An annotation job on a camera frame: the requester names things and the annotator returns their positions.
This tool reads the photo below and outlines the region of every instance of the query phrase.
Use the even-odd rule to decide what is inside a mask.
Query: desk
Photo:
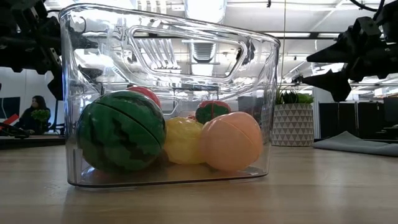
[[[76,189],[64,146],[0,151],[0,223],[398,222],[398,159],[274,147],[252,181]]]

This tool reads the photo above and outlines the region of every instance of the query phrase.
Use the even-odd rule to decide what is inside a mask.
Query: yellow plastic ball
[[[167,135],[164,149],[170,162],[181,165],[201,164],[199,152],[203,125],[189,118],[172,118],[166,121]]]

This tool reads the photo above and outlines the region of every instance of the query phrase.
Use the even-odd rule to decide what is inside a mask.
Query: robotic arm
[[[385,5],[374,19],[360,17],[341,33],[337,42],[307,57],[308,62],[345,63],[340,72],[303,78],[302,82],[331,93],[335,101],[344,101],[351,91],[348,79],[360,82],[364,77],[384,79],[398,72],[398,1]],[[384,39],[381,39],[382,26]]]

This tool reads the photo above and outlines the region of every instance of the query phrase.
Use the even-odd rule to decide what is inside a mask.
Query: orange ball
[[[207,122],[200,136],[200,152],[215,169],[243,170],[262,152],[261,130],[247,113],[234,112]]]

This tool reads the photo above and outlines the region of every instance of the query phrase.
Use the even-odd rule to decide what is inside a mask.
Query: gray mat
[[[312,144],[314,148],[398,157],[398,144],[365,141],[345,131],[333,138]]]

